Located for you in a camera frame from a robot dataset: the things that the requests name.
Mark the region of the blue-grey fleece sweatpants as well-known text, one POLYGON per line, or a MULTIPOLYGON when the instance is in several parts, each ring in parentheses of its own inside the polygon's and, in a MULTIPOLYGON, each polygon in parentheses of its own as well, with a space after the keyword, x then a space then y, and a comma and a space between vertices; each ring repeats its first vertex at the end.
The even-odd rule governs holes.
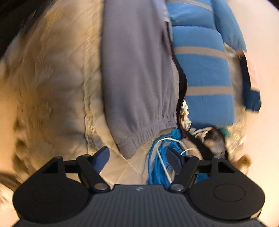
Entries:
POLYGON ((104 112, 125 159, 177 127, 178 77, 164 1, 105 1, 101 41, 104 112))

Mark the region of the black bag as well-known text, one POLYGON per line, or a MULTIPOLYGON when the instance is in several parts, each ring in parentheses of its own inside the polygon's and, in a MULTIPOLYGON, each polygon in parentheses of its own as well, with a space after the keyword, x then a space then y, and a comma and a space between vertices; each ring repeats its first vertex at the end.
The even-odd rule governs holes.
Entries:
POLYGON ((200 160, 229 159, 225 138, 215 127, 191 128, 186 135, 186 141, 194 145, 193 148, 189 148, 189 154, 198 157, 200 160))

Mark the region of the blue striped pillow right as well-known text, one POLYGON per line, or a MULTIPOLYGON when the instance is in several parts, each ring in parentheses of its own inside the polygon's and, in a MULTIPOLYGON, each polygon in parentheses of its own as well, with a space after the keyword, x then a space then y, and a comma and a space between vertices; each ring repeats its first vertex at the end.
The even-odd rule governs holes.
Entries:
POLYGON ((211 1, 167 1, 173 49, 187 80, 185 101, 195 128, 235 121, 230 70, 211 1))

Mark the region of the quilted grey bedspread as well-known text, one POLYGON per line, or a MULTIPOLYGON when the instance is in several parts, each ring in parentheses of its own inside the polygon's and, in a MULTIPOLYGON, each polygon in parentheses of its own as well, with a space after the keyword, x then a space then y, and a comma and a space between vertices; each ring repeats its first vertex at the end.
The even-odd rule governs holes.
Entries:
POLYGON ((15 178, 23 183, 54 156, 110 149, 102 177, 146 184, 152 142, 126 160, 104 116, 100 72, 102 1, 27 1, 1 21, 1 81, 17 105, 11 116, 15 178))

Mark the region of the navy and pink folded cloth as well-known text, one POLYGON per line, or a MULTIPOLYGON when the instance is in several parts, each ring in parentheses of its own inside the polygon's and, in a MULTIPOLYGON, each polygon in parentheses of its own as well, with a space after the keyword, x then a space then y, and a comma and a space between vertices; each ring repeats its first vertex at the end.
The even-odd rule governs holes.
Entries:
POLYGON ((237 50, 243 77, 243 101, 246 110, 259 112, 262 103, 260 97, 260 82, 251 57, 243 50, 237 50))

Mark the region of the plain blue pillow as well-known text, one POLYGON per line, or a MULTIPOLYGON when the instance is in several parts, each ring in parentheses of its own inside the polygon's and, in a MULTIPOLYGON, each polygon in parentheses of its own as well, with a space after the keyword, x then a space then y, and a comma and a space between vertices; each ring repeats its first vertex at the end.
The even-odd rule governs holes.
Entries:
POLYGON ((234 50, 242 49, 247 51, 242 31, 227 1, 214 0, 211 2, 215 25, 224 43, 234 50))

